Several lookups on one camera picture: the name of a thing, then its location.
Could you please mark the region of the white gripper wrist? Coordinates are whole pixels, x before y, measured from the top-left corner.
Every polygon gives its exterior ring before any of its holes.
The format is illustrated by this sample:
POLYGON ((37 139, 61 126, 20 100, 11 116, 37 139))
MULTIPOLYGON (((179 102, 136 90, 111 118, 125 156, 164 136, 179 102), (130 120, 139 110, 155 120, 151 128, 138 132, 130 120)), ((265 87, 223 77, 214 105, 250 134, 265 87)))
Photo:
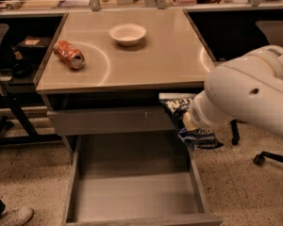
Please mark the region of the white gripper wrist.
POLYGON ((182 116, 187 131, 214 128, 230 123, 232 120, 231 116, 209 100, 204 91, 191 100, 188 111, 182 116))

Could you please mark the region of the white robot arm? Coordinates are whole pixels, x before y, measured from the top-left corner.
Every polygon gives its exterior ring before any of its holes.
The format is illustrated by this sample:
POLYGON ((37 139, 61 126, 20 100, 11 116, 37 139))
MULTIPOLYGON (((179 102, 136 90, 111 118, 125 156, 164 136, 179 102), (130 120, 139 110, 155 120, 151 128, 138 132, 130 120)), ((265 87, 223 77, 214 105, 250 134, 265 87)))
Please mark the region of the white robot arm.
POLYGON ((189 131, 236 119, 283 138, 283 47, 263 46, 218 65, 182 119, 189 131))

